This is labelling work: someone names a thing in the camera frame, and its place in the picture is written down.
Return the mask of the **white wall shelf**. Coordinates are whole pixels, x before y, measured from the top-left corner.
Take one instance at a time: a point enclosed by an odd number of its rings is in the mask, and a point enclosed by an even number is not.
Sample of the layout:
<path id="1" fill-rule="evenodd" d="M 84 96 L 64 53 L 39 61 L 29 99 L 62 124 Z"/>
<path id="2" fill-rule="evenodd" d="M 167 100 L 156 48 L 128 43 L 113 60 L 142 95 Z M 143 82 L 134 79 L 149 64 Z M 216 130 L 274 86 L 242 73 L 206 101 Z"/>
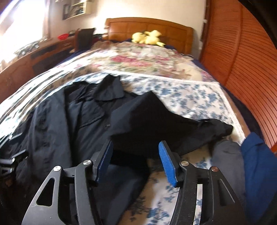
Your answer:
<path id="1" fill-rule="evenodd" d="M 70 1 L 63 5 L 63 20 L 76 18 L 83 15 L 90 15 L 92 13 L 92 6 L 94 1 Z"/>

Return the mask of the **red bowl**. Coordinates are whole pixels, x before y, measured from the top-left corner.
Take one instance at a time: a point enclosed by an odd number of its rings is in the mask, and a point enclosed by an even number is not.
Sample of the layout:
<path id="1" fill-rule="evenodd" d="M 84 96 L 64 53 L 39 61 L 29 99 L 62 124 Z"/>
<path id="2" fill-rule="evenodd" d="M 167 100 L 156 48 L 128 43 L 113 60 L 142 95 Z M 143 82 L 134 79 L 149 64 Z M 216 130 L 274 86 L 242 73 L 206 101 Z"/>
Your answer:
<path id="1" fill-rule="evenodd" d="M 57 38 L 62 41 L 62 40 L 66 40 L 68 37 L 69 37 L 69 34 L 65 33 L 65 34 L 59 35 Z"/>

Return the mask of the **yellow plush toy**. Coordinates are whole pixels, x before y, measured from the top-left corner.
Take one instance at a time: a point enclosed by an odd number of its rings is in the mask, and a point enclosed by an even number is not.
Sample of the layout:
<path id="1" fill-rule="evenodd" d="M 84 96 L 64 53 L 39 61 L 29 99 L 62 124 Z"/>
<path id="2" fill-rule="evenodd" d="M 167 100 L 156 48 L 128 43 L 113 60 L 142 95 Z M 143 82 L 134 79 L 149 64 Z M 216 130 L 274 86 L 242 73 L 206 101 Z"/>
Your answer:
<path id="1" fill-rule="evenodd" d="M 161 36 L 161 35 L 162 34 L 157 30 L 153 30 L 151 32 L 145 31 L 143 33 L 136 32 L 132 35 L 131 41 L 133 43 L 138 43 L 138 44 L 149 44 L 149 45 L 153 45 L 153 46 L 164 47 L 165 44 L 162 43 L 159 39 L 159 36 Z"/>

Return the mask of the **wooden louvered wardrobe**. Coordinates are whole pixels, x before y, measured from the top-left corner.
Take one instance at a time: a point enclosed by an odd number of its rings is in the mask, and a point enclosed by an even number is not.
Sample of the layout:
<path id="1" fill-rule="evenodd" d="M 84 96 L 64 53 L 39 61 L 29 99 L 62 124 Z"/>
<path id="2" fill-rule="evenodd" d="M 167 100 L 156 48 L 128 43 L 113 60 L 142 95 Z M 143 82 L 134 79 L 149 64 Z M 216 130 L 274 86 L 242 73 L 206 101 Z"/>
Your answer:
<path id="1" fill-rule="evenodd" d="M 208 1 L 208 31 L 200 61 L 256 118 L 276 151 L 276 48 L 239 1 Z"/>

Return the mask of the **grey folded garment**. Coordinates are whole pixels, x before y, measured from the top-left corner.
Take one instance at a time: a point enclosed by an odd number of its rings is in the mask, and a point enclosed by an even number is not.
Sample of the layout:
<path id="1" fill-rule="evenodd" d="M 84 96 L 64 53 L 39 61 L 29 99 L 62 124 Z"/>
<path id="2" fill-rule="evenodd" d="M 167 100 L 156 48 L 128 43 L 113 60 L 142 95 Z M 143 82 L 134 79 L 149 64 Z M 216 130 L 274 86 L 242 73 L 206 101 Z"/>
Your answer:
<path id="1" fill-rule="evenodd" d="M 242 207 L 245 207 L 245 169 L 240 146 L 237 142 L 221 139 L 210 144 L 211 165 L 220 169 Z"/>

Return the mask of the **wooden desk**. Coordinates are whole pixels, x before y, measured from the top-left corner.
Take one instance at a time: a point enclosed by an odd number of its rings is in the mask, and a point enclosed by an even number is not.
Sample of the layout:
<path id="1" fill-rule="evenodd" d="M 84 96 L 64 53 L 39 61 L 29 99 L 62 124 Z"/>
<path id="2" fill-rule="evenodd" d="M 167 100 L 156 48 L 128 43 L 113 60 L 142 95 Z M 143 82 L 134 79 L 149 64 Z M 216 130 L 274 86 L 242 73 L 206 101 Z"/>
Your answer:
<path id="1" fill-rule="evenodd" d="M 53 39 L 40 44 L 37 50 L 26 54 L 1 72 L 1 102 L 14 94 L 32 78 L 55 67 L 69 57 L 74 49 L 74 37 L 65 40 Z"/>

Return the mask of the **blue folded garment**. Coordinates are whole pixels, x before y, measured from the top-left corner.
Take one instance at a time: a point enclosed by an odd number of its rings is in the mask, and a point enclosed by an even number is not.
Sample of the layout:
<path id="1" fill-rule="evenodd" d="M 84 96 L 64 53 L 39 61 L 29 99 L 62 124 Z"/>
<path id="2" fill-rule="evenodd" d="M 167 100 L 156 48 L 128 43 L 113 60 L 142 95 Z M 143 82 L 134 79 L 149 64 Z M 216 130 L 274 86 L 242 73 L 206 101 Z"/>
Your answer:
<path id="1" fill-rule="evenodd" d="M 246 215 L 257 222 L 276 194 L 276 156 L 251 132 L 241 145 L 245 170 Z"/>

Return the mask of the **pink floral quilt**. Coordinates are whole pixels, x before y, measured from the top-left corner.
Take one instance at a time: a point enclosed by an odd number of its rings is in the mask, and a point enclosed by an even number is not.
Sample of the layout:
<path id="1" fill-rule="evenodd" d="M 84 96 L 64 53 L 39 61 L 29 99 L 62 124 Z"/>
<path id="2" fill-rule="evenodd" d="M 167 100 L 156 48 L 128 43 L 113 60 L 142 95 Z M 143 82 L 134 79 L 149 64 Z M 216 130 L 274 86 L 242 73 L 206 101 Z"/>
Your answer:
<path id="1" fill-rule="evenodd" d="M 91 49 L 75 55 L 63 65 L 89 68 L 92 71 L 109 70 L 180 80 L 215 81 L 189 55 L 182 55 L 173 49 L 132 42 L 99 41 Z"/>

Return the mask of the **blue floral bed sheet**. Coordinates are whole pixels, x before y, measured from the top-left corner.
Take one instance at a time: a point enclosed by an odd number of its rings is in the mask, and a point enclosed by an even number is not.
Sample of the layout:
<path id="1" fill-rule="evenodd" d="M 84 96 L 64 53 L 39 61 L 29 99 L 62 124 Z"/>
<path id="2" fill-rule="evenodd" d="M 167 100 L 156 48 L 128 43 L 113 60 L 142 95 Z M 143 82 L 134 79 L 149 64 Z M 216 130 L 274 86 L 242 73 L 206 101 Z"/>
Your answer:
<path id="1" fill-rule="evenodd" d="M 127 92 L 136 95 L 153 92 L 174 114 L 192 120 L 217 119 L 233 127 L 230 135 L 187 154 L 179 154 L 199 168 L 207 169 L 210 166 L 210 144 L 221 139 L 241 144 L 245 138 L 218 83 L 185 82 L 128 72 L 89 73 L 86 69 L 69 71 L 61 67 L 36 76 L 1 104 L 1 137 L 15 134 L 15 129 L 27 119 L 30 112 L 60 89 L 77 82 L 99 84 L 107 75 L 120 77 L 123 89 Z M 166 181 L 160 157 L 149 159 L 148 167 L 150 175 L 140 195 L 125 210 L 117 224 L 169 224 L 172 220 L 179 189 Z"/>

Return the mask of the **dark wooden chair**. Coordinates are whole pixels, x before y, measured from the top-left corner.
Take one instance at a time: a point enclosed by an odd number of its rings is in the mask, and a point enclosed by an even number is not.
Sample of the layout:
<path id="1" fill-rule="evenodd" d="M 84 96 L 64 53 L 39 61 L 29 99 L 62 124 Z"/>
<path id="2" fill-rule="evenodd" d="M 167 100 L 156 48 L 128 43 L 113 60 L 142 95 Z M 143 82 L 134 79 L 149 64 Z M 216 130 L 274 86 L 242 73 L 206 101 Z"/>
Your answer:
<path id="1" fill-rule="evenodd" d="M 95 28 L 77 29 L 74 36 L 75 51 L 85 50 L 92 47 Z"/>

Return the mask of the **dark navy jacket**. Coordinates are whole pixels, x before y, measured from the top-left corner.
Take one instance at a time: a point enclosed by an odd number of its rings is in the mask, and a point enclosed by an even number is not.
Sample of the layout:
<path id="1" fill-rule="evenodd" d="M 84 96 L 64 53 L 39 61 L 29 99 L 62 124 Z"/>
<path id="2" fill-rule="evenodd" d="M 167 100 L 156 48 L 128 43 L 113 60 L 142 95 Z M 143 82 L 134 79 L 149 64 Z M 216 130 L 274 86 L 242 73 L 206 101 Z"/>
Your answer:
<path id="1" fill-rule="evenodd" d="M 28 152 L 12 185 L 1 191 L 1 224 L 20 224 L 39 187 L 56 166 L 74 167 L 113 142 L 108 171 L 95 191 L 103 224 L 117 224 L 150 175 L 149 159 L 159 142 L 180 155 L 228 136 L 233 127 L 217 119 L 192 120 L 170 112 L 149 91 L 123 89 L 120 77 L 99 84 L 77 82 L 47 97 L 15 129 L 20 141 L 1 149 L 1 158 Z"/>

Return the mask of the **wooden headboard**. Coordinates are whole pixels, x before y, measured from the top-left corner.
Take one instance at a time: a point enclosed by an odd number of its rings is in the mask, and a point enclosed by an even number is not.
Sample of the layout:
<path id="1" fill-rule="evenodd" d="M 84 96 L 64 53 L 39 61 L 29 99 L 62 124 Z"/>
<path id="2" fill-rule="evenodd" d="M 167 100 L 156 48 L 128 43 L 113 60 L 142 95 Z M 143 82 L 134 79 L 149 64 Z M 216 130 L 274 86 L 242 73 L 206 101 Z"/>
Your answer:
<path id="1" fill-rule="evenodd" d="M 125 41 L 136 32 L 157 30 L 160 41 L 173 46 L 179 53 L 190 54 L 193 45 L 193 28 L 166 20 L 143 17 L 108 18 L 104 40 Z"/>

